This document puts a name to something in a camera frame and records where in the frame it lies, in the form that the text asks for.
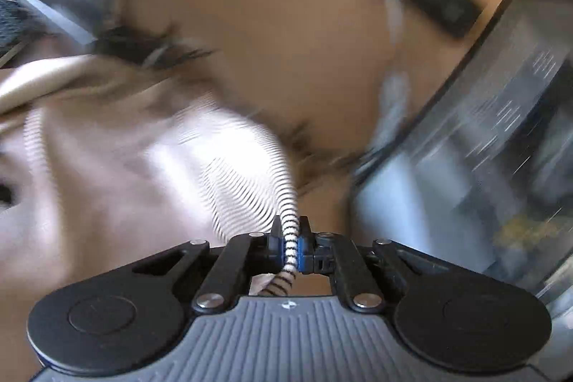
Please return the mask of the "striped beige sweater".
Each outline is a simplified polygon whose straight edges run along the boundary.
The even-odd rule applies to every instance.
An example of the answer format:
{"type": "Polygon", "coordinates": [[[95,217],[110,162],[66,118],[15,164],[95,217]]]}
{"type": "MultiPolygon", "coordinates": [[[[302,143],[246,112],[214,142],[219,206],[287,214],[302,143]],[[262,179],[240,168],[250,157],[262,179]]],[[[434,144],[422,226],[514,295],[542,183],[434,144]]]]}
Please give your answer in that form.
{"type": "Polygon", "coordinates": [[[297,196],[285,152],[235,111],[209,63],[167,71],[106,56],[1,74],[1,377],[35,371],[33,304],[73,281],[192,240],[222,245],[281,222],[296,273],[297,196]]]}

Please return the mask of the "white glass PC case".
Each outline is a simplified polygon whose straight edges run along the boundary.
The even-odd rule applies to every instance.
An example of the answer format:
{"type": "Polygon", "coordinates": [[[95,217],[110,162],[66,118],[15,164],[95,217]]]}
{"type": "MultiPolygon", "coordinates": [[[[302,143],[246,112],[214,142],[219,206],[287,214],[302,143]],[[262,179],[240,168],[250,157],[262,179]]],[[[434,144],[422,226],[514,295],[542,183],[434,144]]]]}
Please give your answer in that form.
{"type": "Polygon", "coordinates": [[[503,0],[420,114],[363,168],[350,229],[572,316],[572,0],[503,0]]]}

